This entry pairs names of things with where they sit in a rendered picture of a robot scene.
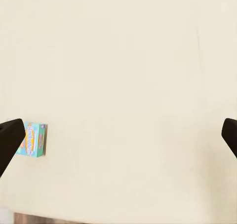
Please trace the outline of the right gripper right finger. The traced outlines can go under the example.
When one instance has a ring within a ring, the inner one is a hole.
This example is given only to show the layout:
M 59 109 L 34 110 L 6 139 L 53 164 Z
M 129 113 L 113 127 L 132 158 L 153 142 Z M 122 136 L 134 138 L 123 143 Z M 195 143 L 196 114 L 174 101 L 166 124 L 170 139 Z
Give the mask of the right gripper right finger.
M 226 118 L 223 123 L 221 136 L 237 158 L 237 120 Z

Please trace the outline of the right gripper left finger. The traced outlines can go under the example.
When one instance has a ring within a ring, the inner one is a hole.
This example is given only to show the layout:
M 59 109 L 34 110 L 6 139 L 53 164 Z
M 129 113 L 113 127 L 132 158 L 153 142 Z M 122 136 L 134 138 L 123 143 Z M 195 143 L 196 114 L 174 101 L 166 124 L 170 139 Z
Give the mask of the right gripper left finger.
M 0 124 L 0 177 L 3 175 L 25 136 L 25 127 L 21 118 Z

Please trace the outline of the board game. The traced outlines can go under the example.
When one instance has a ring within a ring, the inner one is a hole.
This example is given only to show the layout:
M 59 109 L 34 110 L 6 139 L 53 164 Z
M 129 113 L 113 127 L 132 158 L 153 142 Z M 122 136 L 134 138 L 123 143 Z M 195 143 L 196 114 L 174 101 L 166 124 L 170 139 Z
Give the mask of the board game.
M 45 124 L 24 122 L 26 136 L 16 154 L 40 157 L 43 155 Z

